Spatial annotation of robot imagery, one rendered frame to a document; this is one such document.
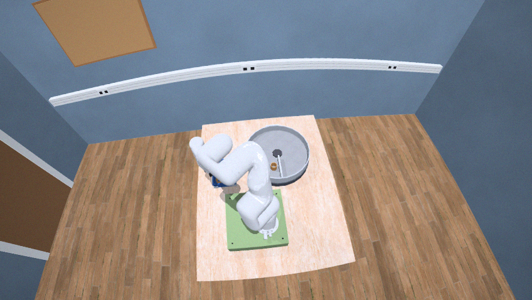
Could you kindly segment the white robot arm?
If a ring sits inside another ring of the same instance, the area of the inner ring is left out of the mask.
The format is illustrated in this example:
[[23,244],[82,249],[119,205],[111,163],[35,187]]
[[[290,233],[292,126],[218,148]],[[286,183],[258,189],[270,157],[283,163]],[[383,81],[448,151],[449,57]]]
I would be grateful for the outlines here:
[[217,134],[207,143],[201,137],[194,137],[189,146],[202,167],[224,185],[234,185],[248,172],[249,190],[237,202],[237,211],[248,228],[262,233],[264,240],[268,239],[267,235],[271,237],[279,226],[280,203],[273,193],[269,161],[260,145],[247,141],[230,153],[231,137]]

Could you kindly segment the blue open-top crate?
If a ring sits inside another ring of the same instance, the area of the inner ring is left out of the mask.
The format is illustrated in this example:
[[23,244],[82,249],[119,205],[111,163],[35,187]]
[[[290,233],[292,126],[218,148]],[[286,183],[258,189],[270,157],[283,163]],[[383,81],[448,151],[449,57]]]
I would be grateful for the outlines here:
[[212,176],[212,185],[213,186],[218,186],[219,188],[220,187],[226,187],[227,185],[224,185],[223,183],[217,183],[216,182],[216,178],[214,176]]

